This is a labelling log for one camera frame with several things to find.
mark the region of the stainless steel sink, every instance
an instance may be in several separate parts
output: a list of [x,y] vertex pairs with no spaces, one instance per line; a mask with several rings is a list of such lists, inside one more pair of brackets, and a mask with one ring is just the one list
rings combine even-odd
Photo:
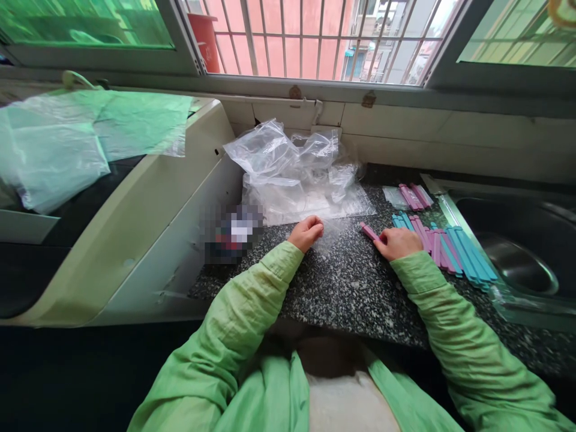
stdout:
[[576,196],[422,178],[499,274],[490,294],[501,315],[576,332]]

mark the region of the metal bracket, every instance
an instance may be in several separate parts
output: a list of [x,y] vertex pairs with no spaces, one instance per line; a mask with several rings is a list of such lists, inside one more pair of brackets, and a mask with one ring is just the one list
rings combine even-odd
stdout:
[[302,90],[297,85],[293,85],[290,90],[288,90],[288,97],[290,99],[302,99]]
[[370,90],[362,98],[362,106],[364,108],[372,108],[374,106],[374,102],[376,102],[376,94],[373,90]]

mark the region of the green window glass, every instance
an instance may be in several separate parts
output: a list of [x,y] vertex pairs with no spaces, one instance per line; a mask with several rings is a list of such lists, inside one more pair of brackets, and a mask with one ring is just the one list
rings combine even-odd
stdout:
[[154,0],[1,0],[8,44],[174,49]]
[[458,62],[576,67],[576,21],[551,6],[548,0],[494,0]]

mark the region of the black speckled countertop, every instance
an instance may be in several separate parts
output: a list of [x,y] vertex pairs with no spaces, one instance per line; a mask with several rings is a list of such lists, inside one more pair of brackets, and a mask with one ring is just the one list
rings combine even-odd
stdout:
[[[390,265],[360,231],[366,222],[375,232],[392,227],[398,213],[385,199],[383,185],[422,184],[423,170],[369,164],[361,184],[376,215],[344,219],[350,229],[338,237],[329,254],[310,250],[294,277],[281,316],[312,325],[430,349],[424,324],[409,301]],[[443,178],[509,185],[510,181],[477,176],[444,175]],[[443,225],[437,203],[419,213],[422,222]],[[212,299],[235,275],[257,263],[270,249],[286,240],[294,224],[267,227],[262,240],[236,266],[205,266],[190,290],[192,298]],[[504,345],[531,370],[549,376],[576,377],[576,335],[506,322],[491,304],[488,294],[465,279],[446,274],[458,292],[476,308],[477,314],[498,334]]]

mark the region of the tile wall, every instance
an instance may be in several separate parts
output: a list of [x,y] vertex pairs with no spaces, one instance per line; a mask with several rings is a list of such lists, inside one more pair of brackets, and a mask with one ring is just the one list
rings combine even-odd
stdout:
[[[0,105],[55,85],[0,80]],[[277,118],[288,135],[310,131],[314,107],[223,101],[236,135]],[[576,184],[576,119],[324,102],[317,122],[342,129],[364,161]]]

